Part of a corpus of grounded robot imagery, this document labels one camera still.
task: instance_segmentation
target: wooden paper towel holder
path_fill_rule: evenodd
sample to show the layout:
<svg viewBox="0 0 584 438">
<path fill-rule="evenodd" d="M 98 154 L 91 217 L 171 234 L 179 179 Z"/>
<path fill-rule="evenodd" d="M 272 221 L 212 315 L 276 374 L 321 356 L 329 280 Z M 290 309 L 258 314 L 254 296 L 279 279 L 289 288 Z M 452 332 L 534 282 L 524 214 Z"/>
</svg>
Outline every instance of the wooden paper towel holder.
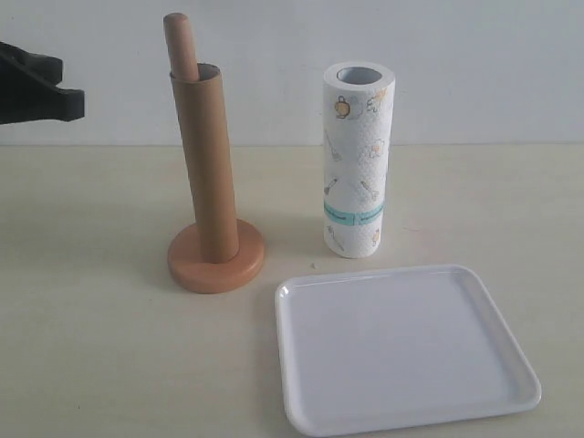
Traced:
<svg viewBox="0 0 584 438">
<path fill-rule="evenodd" d="M 226 292 L 260 271 L 264 239 L 236 217 L 221 71 L 197 63 L 184 14 L 165 16 L 164 34 L 196 217 L 172 240 L 168 265 L 174 280 L 188 290 Z"/>
</svg>

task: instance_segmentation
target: table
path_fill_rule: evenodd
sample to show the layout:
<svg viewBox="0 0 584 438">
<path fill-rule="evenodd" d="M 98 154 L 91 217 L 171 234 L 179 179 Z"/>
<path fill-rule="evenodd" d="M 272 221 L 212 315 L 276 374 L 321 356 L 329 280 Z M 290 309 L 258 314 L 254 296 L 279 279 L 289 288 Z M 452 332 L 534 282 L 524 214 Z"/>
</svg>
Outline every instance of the table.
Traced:
<svg viewBox="0 0 584 438">
<path fill-rule="evenodd" d="M 233 149 L 238 213 L 263 233 L 266 264 L 201 296 L 165 264 L 193 220 L 181 148 L 0 149 L 2 435 L 300 436 L 282 407 L 278 284 L 440 263 L 484 280 L 542 402 L 367 436 L 584 435 L 584 147 L 394 147 L 383 242 L 362 260 L 323 242 L 321 155 Z"/>
</svg>

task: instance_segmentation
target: printed paper towel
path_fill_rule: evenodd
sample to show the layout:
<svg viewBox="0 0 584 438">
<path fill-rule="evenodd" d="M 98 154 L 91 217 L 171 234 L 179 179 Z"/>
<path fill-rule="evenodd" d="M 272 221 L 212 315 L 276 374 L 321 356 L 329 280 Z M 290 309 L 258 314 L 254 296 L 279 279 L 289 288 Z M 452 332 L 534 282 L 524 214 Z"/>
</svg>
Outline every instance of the printed paper towel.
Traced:
<svg viewBox="0 0 584 438">
<path fill-rule="evenodd" d="M 325 72 L 324 237 L 340 256 L 370 256 L 381 241 L 395 77 L 372 63 Z"/>
</svg>

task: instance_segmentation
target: black clamp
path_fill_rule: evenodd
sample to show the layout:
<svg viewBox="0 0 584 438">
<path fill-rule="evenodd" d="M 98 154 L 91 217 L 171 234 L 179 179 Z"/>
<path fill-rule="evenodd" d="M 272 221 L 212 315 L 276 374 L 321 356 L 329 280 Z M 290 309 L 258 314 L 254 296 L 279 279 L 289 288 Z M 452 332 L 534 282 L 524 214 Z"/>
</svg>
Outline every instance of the black clamp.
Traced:
<svg viewBox="0 0 584 438">
<path fill-rule="evenodd" d="M 56 87 L 61 80 L 61 59 L 0 41 L 0 124 L 84 117 L 85 93 Z"/>
</svg>

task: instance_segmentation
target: white tray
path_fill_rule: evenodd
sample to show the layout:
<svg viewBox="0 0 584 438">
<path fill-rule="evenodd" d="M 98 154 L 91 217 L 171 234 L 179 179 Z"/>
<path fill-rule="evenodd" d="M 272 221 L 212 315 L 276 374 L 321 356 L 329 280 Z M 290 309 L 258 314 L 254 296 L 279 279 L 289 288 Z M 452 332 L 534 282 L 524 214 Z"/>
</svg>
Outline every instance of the white tray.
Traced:
<svg viewBox="0 0 584 438">
<path fill-rule="evenodd" d="M 288 419 L 311 436 L 533 409 L 541 386 L 462 266 L 292 278 L 276 291 Z"/>
</svg>

